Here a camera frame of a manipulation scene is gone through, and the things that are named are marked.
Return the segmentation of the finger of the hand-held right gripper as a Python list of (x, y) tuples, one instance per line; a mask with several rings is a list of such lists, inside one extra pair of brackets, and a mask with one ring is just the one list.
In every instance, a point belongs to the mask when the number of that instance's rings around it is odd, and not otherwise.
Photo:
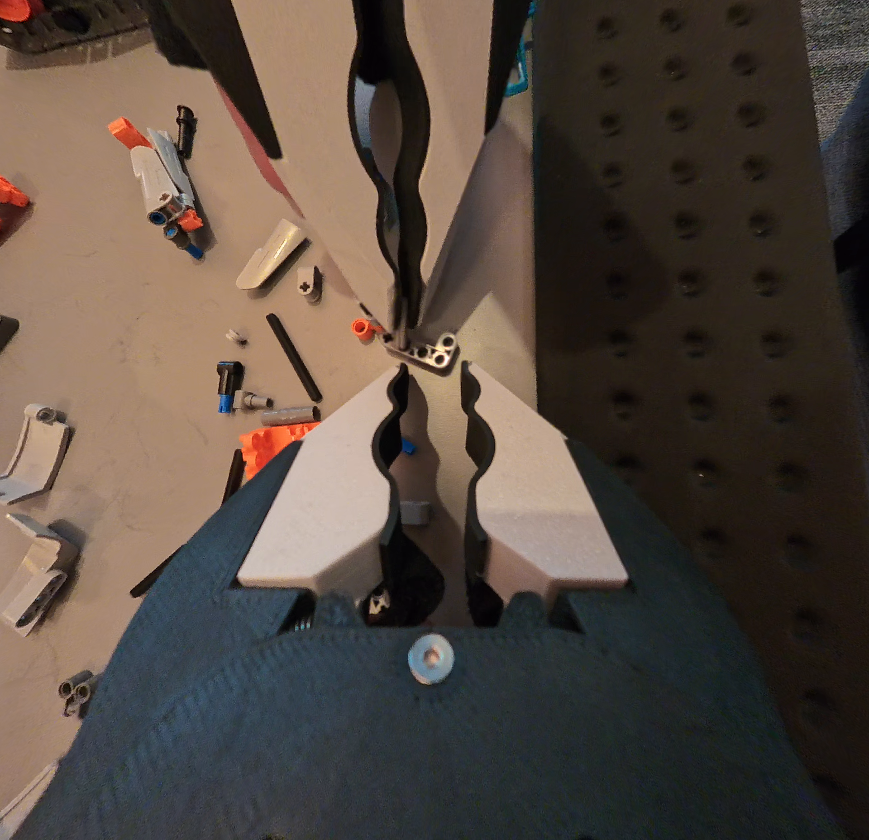
[(407, 40), (429, 105), (418, 188), (427, 236), (420, 261), (419, 337), (454, 241), (456, 217), (486, 134), (494, 0), (404, 0)]
[(391, 186), (360, 140), (358, 0), (231, 0), (281, 147), (275, 169), (368, 316), (401, 294)]

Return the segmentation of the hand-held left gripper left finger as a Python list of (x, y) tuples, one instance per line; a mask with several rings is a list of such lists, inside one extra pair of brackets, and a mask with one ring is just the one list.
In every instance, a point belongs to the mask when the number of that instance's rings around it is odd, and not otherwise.
[(237, 579), (317, 595), (392, 590), (403, 564), (400, 496), (409, 371), (396, 364), (294, 445), (295, 455)]

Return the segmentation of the dark grey angled beam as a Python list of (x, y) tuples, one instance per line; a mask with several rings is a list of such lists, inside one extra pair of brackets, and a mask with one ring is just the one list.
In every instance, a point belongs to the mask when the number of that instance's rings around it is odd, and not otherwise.
[(460, 351), (458, 338), (453, 332), (443, 333), (436, 339), (408, 339), (403, 345), (392, 334), (379, 334), (378, 338), (391, 355), (440, 375), (451, 371)]

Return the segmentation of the cyan plastic brick tool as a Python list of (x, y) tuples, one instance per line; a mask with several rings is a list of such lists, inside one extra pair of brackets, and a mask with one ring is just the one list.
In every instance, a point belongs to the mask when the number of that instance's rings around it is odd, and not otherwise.
[(505, 96), (514, 97), (527, 92), (529, 88), (529, 53), (534, 44), (534, 19), (537, 0), (531, 0), (523, 30), (517, 46), (516, 60), (508, 75)]

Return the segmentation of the orange angled panel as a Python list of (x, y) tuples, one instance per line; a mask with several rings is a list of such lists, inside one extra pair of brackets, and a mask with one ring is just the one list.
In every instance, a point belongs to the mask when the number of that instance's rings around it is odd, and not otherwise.
[(320, 421), (261, 426), (238, 437), (245, 464), (245, 479), (252, 479), (277, 454), (316, 429)]

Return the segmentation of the grey orange tracked toy robot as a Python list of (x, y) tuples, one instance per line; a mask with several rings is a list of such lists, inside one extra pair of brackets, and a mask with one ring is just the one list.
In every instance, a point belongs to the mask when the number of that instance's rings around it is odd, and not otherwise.
[(148, 28), (143, 0), (1, 0), (1, 44), (39, 55)]

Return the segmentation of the white grey orange block assembly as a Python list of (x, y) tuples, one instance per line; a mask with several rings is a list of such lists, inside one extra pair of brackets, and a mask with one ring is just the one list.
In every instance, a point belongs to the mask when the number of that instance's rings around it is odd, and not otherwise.
[(143, 133), (125, 117), (114, 119), (107, 129), (129, 151), (147, 221), (166, 241), (194, 261), (202, 261), (204, 252), (195, 234), (204, 221), (193, 184), (169, 134), (155, 129)]

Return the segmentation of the long black axle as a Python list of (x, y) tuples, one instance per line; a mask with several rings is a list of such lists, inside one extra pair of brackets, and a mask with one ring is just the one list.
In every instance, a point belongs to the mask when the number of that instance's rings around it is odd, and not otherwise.
[(276, 313), (267, 313), (265, 319), (272, 333), (275, 335), (279, 346), (286, 355), (291, 367), (294, 369), (296, 376), (299, 378), (304, 390), (309, 395), (310, 400), (314, 404), (319, 404), (322, 401), (320, 388), (315, 382), (310, 369), (299, 354), (284, 324), (282, 324), (282, 321)]

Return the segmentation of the black connector with blue pin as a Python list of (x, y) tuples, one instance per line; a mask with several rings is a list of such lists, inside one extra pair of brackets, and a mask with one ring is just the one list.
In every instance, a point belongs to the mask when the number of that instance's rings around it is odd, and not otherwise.
[(234, 411), (234, 400), (244, 381), (245, 367), (238, 360), (222, 360), (215, 366), (218, 376), (218, 413), (230, 414)]

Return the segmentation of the light grey curved blade panel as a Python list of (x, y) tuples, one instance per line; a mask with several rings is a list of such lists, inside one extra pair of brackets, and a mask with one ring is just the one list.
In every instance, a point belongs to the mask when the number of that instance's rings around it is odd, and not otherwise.
[(266, 287), (291, 256), (300, 249), (304, 250), (308, 243), (308, 235), (300, 226), (281, 219), (239, 272), (235, 280), (236, 288), (240, 291), (257, 291)]

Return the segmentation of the short black axle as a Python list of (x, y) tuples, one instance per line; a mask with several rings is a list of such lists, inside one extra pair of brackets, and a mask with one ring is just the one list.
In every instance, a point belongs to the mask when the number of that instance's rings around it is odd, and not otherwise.
[(174, 552), (172, 552), (165, 560), (159, 563), (150, 573), (148, 573), (145, 577), (143, 577), (136, 585), (134, 585), (129, 590), (129, 595), (132, 598), (140, 598), (144, 597), (148, 591), (158, 582), (159, 577), (173, 559), (178, 555), (178, 553), (182, 550), (183, 545), (177, 548)]

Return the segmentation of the black dimpled mat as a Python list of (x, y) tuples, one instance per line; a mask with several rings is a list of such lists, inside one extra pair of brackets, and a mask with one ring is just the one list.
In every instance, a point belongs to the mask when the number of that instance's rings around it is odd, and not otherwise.
[(643, 498), (867, 838), (867, 428), (799, 0), (536, 0), (540, 411)]

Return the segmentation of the light grey box panel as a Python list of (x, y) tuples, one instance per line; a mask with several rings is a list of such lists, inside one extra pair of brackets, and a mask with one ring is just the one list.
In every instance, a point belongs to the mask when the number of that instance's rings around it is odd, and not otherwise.
[(80, 549), (30, 516), (8, 513), (5, 517), (30, 540), (30, 546), (2, 590), (2, 623), (26, 638), (73, 572)]

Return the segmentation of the grey double connector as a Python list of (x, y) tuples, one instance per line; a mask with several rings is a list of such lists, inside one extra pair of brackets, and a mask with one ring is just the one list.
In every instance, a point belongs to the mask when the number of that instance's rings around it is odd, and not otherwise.
[(77, 672), (59, 683), (58, 695), (63, 701), (62, 715), (82, 716), (89, 706), (98, 683), (90, 670)]

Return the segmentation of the light grey curved shell panel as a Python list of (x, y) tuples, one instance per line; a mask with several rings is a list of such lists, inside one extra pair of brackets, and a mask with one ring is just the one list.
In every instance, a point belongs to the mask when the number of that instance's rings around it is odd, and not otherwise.
[(14, 836), (21, 824), (32, 812), (47, 787), (57, 774), (58, 762), (47, 765), (38, 776), (12, 799), (1, 811), (1, 838)]

